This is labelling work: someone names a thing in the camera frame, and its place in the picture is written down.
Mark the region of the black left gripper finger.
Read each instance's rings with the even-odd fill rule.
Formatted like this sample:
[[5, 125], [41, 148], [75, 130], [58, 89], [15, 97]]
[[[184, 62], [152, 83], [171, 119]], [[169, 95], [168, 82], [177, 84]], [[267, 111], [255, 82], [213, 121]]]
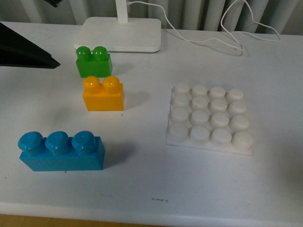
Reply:
[[60, 63], [51, 54], [1, 23], [0, 65], [55, 69]]

